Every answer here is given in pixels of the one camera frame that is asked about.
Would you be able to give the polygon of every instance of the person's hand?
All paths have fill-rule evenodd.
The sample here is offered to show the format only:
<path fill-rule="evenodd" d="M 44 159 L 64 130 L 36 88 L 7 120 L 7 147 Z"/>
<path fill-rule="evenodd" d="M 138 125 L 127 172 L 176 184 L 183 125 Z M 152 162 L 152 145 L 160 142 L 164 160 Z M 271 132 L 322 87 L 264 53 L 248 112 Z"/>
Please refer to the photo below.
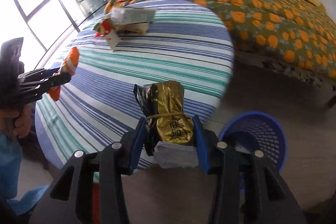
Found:
<path fill-rule="evenodd" d="M 13 134 L 19 136 L 20 139 L 26 137 L 32 126 L 30 117 L 30 106 L 25 105 L 21 112 L 11 109 L 0 109 L 0 130 L 5 135 L 9 136 L 6 119 L 17 118 L 14 123 Z"/>

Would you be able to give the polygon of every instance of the window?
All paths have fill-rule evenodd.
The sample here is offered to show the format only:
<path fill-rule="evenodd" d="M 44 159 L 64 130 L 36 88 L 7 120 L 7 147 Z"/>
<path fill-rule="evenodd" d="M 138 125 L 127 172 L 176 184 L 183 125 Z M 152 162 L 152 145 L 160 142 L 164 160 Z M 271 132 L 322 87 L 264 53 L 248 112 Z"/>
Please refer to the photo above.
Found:
<path fill-rule="evenodd" d="M 58 0 L 0 0 L 0 45 L 23 37 L 20 60 L 25 71 L 39 60 L 71 25 Z"/>

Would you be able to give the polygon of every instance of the orange object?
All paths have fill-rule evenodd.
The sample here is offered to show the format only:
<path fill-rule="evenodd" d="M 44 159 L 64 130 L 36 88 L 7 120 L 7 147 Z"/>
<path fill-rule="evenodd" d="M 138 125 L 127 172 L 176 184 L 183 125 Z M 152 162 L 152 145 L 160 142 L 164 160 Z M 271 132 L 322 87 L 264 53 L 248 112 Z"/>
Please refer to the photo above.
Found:
<path fill-rule="evenodd" d="M 79 51 L 77 47 L 73 47 L 67 57 L 63 59 L 62 65 L 59 68 L 58 72 L 56 74 L 60 73 L 69 73 L 71 76 L 73 76 L 76 72 L 77 66 L 78 66 L 78 60 L 79 60 Z M 59 100 L 59 95 L 61 91 L 61 86 L 54 86 L 52 87 L 47 93 L 50 95 L 50 97 L 54 101 Z"/>

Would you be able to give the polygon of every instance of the person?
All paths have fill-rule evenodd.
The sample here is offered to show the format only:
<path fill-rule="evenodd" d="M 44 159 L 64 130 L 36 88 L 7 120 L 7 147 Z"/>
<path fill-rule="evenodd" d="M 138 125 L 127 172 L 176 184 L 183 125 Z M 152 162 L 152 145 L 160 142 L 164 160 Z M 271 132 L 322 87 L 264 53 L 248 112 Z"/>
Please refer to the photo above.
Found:
<path fill-rule="evenodd" d="M 19 223 L 28 223 L 32 210 L 48 187 L 38 187 L 28 191 L 21 200 L 14 200 L 17 195 L 22 151 L 18 142 L 10 138 L 6 119 L 14 119 L 14 136 L 24 138 L 28 135 L 32 125 L 30 114 L 29 105 L 25 105 L 20 111 L 0 109 L 0 197 L 6 199 L 15 215 L 18 216 Z"/>

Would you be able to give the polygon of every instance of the table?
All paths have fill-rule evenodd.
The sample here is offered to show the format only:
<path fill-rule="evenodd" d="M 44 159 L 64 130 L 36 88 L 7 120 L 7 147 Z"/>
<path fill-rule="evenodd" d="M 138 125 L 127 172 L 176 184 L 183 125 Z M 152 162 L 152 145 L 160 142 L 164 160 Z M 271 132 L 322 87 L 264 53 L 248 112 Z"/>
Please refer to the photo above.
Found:
<path fill-rule="evenodd" d="M 130 6 L 156 9 L 146 35 L 124 35 L 115 51 L 84 28 L 60 54 L 78 47 L 79 65 L 54 102 L 36 104 L 35 127 L 46 158 L 58 168 L 76 150 L 93 153 L 136 127 L 143 113 L 134 84 L 177 80 L 185 88 L 184 112 L 206 121 L 218 107 L 232 75 L 234 49 L 222 21 L 185 0 L 149 0 Z M 138 168 L 153 163 L 143 150 Z"/>

